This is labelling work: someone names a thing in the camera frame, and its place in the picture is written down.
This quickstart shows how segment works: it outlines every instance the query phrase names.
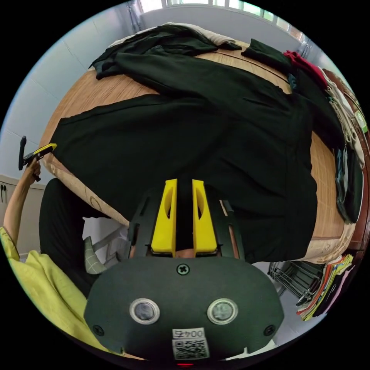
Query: black trousers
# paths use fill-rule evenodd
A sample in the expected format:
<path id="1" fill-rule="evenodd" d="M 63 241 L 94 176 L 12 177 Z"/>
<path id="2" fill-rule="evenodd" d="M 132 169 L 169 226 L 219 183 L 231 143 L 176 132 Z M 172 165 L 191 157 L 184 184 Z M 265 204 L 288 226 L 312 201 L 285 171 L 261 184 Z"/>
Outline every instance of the black trousers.
<path id="1" fill-rule="evenodd" d="M 85 270 L 83 217 L 108 218 L 72 193 L 60 180 L 52 179 L 46 185 L 41 202 L 40 251 L 47 254 L 87 298 L 99 275 L 90 275 Z"/>

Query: label sticker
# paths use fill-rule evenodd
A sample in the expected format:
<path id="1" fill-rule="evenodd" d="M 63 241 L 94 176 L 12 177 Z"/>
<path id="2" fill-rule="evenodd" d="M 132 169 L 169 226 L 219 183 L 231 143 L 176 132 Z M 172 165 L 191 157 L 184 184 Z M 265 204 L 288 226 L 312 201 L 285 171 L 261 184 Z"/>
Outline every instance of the label sticker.
<path id="1" fill-rule="evenodd" d="M 204 328 L 173 329 L 172 337 L 175 360 L 198 360 L 209 357 Z"/>

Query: yellow sleeve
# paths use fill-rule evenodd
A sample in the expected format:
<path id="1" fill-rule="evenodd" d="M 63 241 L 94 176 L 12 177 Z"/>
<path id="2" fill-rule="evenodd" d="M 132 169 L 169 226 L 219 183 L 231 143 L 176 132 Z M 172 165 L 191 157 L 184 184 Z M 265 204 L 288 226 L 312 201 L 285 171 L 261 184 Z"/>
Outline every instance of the yellow sleeve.
<path id="1" fill-rule="evenodd" d="M 13 259 L 19 261 L 19 254 L 13 241 L 11 240 L 8 233 L 5 231 L 4 227 L 0 227 L 0 239 L 1 244 L 3 245 L 7 259 Z"/>

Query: screw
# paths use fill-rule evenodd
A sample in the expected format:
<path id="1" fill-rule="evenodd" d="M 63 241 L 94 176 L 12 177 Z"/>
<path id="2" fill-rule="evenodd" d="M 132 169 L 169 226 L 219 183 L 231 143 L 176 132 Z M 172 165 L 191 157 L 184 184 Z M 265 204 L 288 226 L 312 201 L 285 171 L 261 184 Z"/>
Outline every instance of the screw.
<path id="1" fill-rule="evenodd" d="M 177 273 L 180 274 L 180 275 L 186 275 L 189 273 L 190 271 L 190 268 L 188 265 L 185 265 L 185 263 L 182 263 L 181 265 L 178 265 L 177 266 L 177 269 L 176 269 Z"/>
<path id="2" fill-rule="evenodd" d="M 104 335 L 104 330 L 99 325 L 94 325 L 93 326 L 93 331 L 96 335 L 99 335 L 99 336 Z"/>
<path id="3" fill-rule="evenodd" d="M 265 336 L 271 335 L 275 331 L 275 326 L 274 325 L 269 325 L 263 332 Z"/>

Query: red cloth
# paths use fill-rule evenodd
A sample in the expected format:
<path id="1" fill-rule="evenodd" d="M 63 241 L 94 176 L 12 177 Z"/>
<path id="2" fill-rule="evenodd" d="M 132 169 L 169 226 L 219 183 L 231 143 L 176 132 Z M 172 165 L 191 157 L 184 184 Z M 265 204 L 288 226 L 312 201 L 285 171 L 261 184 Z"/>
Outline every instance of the red cloth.
<path id="1" fill-rule="evenodd" d="M 324 89 L 328 88 L 328 83 L 325 80 L 323 73 L 319 70 L 318 67 L 308 62 L 306 59 L 302 58 L 295 51 L 286 51 L 284 53 L 286 57 L 289 57 L 292 60 L 292 64 L 298 68 L 304 69 L 310 74 L 310 76 Z"/>

